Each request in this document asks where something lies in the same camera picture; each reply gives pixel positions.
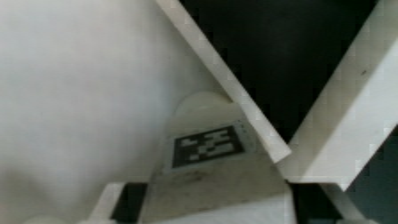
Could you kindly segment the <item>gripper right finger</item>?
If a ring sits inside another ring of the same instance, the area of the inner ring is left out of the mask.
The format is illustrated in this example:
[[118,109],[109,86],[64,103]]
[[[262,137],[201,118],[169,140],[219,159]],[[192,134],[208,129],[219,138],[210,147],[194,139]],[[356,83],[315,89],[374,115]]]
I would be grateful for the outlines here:
[[342,215],[336,224],[372,224],[372,220],[367,218],[340,186],[333,183],[322,183],[320,187]]

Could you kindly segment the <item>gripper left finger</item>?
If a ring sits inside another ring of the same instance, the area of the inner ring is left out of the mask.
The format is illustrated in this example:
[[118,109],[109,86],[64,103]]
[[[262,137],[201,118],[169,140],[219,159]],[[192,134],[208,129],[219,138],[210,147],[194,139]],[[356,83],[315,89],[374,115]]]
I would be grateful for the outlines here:
[[121,198],[123,189],[125,183],[111,183],[105,186],[98,203],[95,205],[95,209],[88,218],[88,224],[116,224],[112,214]]

